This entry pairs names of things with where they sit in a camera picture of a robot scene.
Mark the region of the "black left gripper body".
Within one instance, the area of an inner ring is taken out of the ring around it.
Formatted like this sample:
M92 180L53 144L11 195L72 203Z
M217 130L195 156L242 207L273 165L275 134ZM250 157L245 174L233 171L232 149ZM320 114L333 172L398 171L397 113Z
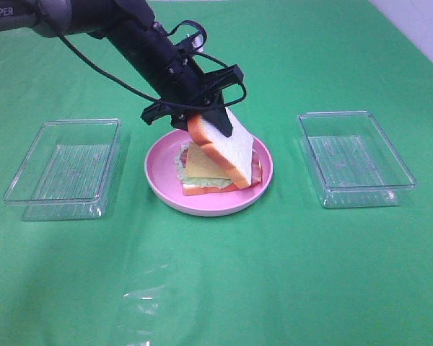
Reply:
M187 112L189 119L200 115L200 109L205 106L228 108L223 90L233 85L244 87L244 75L239 66L224 66L205 73L190 55L179 53L141 58L140 74L159 95L141 114L148 125L180 112Z

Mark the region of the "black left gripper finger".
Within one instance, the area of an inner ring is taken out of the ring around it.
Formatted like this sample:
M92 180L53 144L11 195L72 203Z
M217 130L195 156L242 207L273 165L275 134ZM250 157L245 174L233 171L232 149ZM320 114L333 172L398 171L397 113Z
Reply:
M212 105L202 107L200 109L200 115L225 137L230 137L232 135L233 127L227 115L225 106Z
M179 130L187 130L188 129L188 113L180 112L171 114L170 124L173 128Z

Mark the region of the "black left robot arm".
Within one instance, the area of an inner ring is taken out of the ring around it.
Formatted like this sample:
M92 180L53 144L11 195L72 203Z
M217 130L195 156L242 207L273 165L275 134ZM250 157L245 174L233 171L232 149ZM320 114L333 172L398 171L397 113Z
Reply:
M159 95L143 110L145 123L169 115L172 127L187 130L188 120L199 114L229 137L232 124L223 91L232 85L242 87L243 73L239 66L220 60L215 61L219 70L203 72L193 58L203 55L206 31L192 20L182 23L195 32L174 44L170 40L174 32L155 19L146 1L0 1L0 32L28 27L43 37L58 37L98 73L147 99L148 95L96 66L67 40L81 33L107 38Z

